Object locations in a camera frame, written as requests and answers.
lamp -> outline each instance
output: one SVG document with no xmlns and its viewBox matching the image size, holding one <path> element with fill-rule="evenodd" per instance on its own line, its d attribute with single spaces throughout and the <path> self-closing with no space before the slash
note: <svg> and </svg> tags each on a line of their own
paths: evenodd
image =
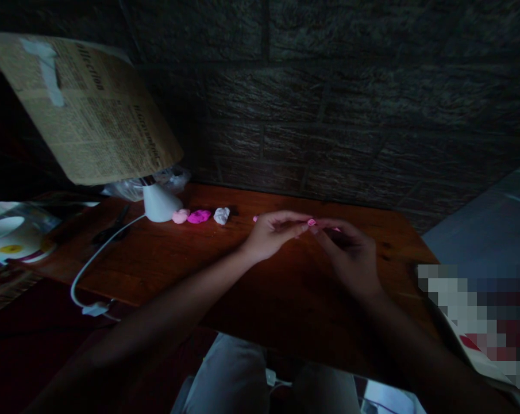
<svg viewBox="0 0 520 414">
<path fill-rule="evenodd" d="M 151 176 L 183 150 L 123 51 L 0 33 L 0 68 L 73 183 L 141 177 L 145 215 L 157 223 L 183 206 Z"/>
<path fill-rule="evenodd" d="M 145 215 L 151 221 L 162 223 L 172 219 L 174 212 L 183 207 L 175 195 L 156 182 L 153 176 L 141 178 Z"/>
</svg>

stone wall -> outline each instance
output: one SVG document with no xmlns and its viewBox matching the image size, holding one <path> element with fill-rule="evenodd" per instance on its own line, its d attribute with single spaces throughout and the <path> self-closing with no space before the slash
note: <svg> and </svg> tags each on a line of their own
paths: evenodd
<svg viewBox="0 0 520 414">
<path fill-rule="evenodd" d="M 423 233 L 520 166 L 520 0 L 3 0 L 0 30 L 126 50 L 197 182 Z"/>
</svg>

scissors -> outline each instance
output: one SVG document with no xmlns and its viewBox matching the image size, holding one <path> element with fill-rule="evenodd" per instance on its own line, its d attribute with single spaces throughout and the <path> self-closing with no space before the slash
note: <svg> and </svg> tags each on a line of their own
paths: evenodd
<svg viewBox="0 0 520 414">
<path fill-rule="evenodd" d="M 102 245 L 109 238 L 111 238 L 114 233 L 116 233 L 118 230 L 120 230 L 124 226 L 124 224 L 123 224 L 124 217 L 126 217 L 126 214 L 128 214 L 128 210 L 129 210 L 129 204 L 126 204 L 124 206 L 122 212 L 120 213 L 120 215 L 114 222 L 114 225 L 112 227 L 109 227 L 108 229 L 105 229 L 102 232 L 96 234 L 95 237 L 93 237 L 93 239 L 91 240 L 91 244 Z M 129 232 L 129 227 L 126 227 L 122 232 L 118 233 L 113 240 L 115 240 L 115 241 L 122 240 L 128 234 L 128 232 Z"/>
</svg>

lamp cord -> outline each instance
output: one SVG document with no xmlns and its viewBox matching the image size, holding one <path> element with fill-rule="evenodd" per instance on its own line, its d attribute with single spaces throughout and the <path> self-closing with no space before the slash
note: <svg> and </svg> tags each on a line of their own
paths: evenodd
<svg viewBox="0 0 520 414">
<path fill-rule="evenodd" d="M 138 220 L 141 220 L 143 217 L 145 217 L 145 215 L 142 215 L 138 218 L 136 218 L 135 220 L 127 223 L 125 226 L 123 226 L 122 228 L 120 228 L 116 233 L 114 233 L 101 247 L 99 247 L 99 250 L 97 250 L 95 252 L 95 254 L 93 256 L 91 256 L 91 258 L 87 261 L 86 264 L 83 265 L 83 267 L 80 269 L 80 271 L 78 272 L 78 274 L 76 275 L 76 278 L 74 279 L 74 281 L 72 282 L 72 286 L 70 286 L 70 297 L 72 298 L 72 301 L 79 307 L 81 308 L 87 308 L 88 305 L 85 305 L 83 303 L 81 303 L 78 298 L 76 297 L 76 285 L 78 284 L 79 280 L 81 279 L 82 275 L 84 274 L 84 272 L 86 271 L 86 269 L 89 267 L 89 265 L 95 260 L 95 258 L 103 251 L 103 249 L 119 234 L 121 233 L 123 230 L 126 230 L 127 227 L 130 227 L 133 223 L 135 223 L 136 221 Z M 103 313 L 104 316 L 106 316 L 107 318 L 109 319 L 112 319 L 116 322 L 120 322 L 120 319 L 112 316 L 112 315 L 109 315 L 108 313 Z"/>
</svg>

tape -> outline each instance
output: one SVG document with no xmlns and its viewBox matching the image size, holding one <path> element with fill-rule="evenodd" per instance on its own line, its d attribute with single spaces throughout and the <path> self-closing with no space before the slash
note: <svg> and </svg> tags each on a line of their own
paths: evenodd
<svg viewBox="0 0 520 414">
<path fill-rule="evenodd" d="M 41 76 L 47 88 L 49 99 L 55 106 L 64 106 L 63 93 L 59 89 L 57 81 L 57 73 L 55 69 L 55 58 L 57 52 L 51 47 L 49 43 L 29 41 L 20 39 L 24 50 L 31 55 L 37 56 L 40 59 Z"/>
</svg>

